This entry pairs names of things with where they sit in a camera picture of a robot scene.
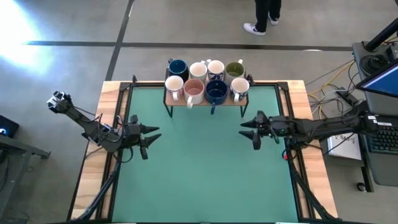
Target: white sneaker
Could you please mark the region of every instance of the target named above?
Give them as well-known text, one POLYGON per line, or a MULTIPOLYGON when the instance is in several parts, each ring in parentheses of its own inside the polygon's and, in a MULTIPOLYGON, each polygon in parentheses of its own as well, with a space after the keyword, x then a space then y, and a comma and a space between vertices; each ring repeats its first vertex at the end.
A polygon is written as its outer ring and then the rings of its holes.
POLYGON ((243 29, 248 31, 251 34, 256 34, 256 35, 265 35, 265 32, 258 32, 256 30, 256 25, 251 24, 251 23, 245 23, 243 24, 243 29))
POLYGON ((268 18, 272 25, 278 24, 279 18, 271 18, 271 16, 269 15, 269 12, 268 12, 268 18))

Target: dark blue mug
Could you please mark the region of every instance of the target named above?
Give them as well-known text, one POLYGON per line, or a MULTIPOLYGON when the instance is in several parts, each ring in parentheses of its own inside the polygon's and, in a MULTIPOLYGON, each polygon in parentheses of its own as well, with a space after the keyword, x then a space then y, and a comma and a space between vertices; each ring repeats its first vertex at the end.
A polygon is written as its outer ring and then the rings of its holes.
POLYGON ((184 83, 188 80, 189 78, 189 69, 187 64, 180 59, 169 59, 169 76, 171 75, 178 75, 179 77, 182 78, 184 83))
POLYGON ((228 87, 221 80, 213 80, 206 86, 206 100, 211 103, 211 114, 214 114, 216 105, 222 105, 225 102, 228 87))

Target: coffee mug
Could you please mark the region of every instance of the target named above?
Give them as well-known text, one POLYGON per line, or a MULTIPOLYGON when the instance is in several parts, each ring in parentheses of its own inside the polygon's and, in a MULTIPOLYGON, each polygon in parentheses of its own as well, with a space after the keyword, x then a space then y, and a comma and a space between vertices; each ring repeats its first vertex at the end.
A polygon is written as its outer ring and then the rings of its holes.
POLYGON ((177 75, 182 78, 184 82, 188 80, 189 71, 187 64, 180 59, 169 59, 169 76, 177 75))
POLYGON ((221 80, 210 81, 206 86, 206 100, 211 103, 211 114, 214 114, 216 105, 222 105, 225 102, 228 87, 221 80))
POLYGON ((167 93, 173 98, 174 101, 181 99, 184 94, 183 86, 184 81, 181 77, 172 75, 168 77, 164 83, 167 93))
POLYGON ((235 78, 244 77, 245 69, 242 65, 243 60, 240 59, 238 62, 231 62, 225 67, 225 78, 224 82, 230 86, 232 80, 235 78))
POLYGON ((207 60, 209 80, 224 80, 225 66, 219 60, 207 60))
POLYGON ((205 84, 197 78, 191 78, 184 84, 184 96, 187 107, 201 103, 205 99, 205 84))
POLYGON ((202 82, 206 81, 207 66, 205 61, 195 62, 189 67, 190 77, 197 78, 202 82))
POLYGON ((242 101, 249 91, 249 82, 244 78, 235 78, 231 82, 231 99, 234 103, 242 101))

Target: black pants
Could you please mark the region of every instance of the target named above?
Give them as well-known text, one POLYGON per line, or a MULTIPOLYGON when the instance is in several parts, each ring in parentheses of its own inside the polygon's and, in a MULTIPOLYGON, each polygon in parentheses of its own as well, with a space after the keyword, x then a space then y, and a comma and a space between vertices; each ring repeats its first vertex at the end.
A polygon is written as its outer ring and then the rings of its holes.
POLYGON ((256 30, 265 32, 267 30, 268 12, 271 18, 279 18, 282 0, 256 0, 256 30))

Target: monitor screen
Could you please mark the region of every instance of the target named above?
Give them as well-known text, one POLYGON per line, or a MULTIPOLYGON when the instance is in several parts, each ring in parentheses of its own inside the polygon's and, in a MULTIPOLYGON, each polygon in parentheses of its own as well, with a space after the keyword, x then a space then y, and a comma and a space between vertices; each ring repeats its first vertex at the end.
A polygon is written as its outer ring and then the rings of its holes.
POLYGON ((398 97, 398 63, 394 62, 375 75, 363 80, 357 88, 387 96, 398 97))

